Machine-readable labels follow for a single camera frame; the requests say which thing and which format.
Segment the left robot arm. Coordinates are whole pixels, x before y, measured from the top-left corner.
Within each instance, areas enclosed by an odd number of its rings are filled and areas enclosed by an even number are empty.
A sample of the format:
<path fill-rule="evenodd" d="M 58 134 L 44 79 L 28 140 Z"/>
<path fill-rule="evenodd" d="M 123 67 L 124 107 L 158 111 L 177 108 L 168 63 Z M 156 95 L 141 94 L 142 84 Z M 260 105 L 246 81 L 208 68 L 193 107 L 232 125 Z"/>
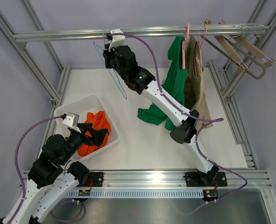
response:
<path fill-rule="evenodd" d="M 21 196 L 9 214 L 0 219 L 0 224 L 40 224 L 74 187 L 93 186 L 89 169 L 79 161 L 71 163 L 62 179 L 54 183 L 63 173 L 63 166 L 83 144 L 102 145 L 108 129 L 95 130 L 92 126 L 81 123 L 69 129 L 67 138 L 55 134 L 47 139 L 28 173 Z"/>

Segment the light blue wire hanger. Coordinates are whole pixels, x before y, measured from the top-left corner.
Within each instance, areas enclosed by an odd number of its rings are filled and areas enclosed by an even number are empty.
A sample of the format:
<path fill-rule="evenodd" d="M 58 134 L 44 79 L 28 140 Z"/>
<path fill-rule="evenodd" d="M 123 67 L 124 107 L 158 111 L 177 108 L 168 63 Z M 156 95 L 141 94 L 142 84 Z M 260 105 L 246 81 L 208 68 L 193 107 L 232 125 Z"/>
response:
<path fill-rule="evenodd" d="M 103 35 L 103 46 L 105 47 L 105 31 L 104 31 L 104 28 L 102 26 L 100 28 L 101 28 L 102 35 Z M 104 48 L 100 47 L 95 41 L 93 42 L 93 44 L 94 44 L 94 48 L 95 48 L 97 54 L 99 55 L 100 59 L 103 61 L 103 63 L 105 63 L 104 57 L 101 56 L 101 51 L 103 51 Z M 110 76 L 111 76 L 112 80 L 114 81 L 115 85 L 119 89 L 120 93 L 122 94 L 123 98 L 125 100 L 127 100 L 126 91 L 124 90 L 123 86 L 121 85 L 120 80 L 119 80 L 118 75 L 115 72 L 115 70 L 107 69 L 107 71 L 110 74 Z"/>

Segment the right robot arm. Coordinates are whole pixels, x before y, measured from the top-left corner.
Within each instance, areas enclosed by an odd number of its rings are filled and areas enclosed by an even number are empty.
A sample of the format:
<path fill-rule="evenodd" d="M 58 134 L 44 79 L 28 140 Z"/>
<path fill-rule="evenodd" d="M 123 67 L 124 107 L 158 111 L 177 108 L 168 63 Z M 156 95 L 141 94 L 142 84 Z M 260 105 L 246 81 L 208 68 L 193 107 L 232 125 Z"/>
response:
<path fill-rule="evenodd" d="M 199 141 L 196 130 L 196 119 L 199 113 L 185 108 L 162 89 L 155 76 L 138 65 L 136 56 L 129 46 L 111 48 L 106 44 L 103 57 L 106 68 L 113 69 L 129 89 L 152 101 L 175 125 L 170 136 L 175 142 L 191 150 L 196 160 L 199 181 L 204 185 L 215 182 L 219 168 L 209 161 Z"/>

